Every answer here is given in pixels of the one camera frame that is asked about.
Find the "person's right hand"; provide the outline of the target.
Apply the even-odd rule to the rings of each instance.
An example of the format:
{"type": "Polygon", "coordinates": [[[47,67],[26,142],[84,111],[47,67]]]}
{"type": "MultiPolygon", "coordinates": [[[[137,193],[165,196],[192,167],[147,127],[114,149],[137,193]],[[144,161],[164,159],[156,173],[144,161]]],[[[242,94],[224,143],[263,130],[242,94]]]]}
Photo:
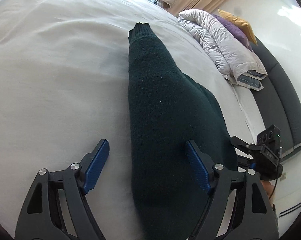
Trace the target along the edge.
{"type": "Polygon", "coordinates": [[[275,186],[270,183],[270,181],[261,180],[261,184],[268,196],[270,204],[274,202],[275,186]]]}

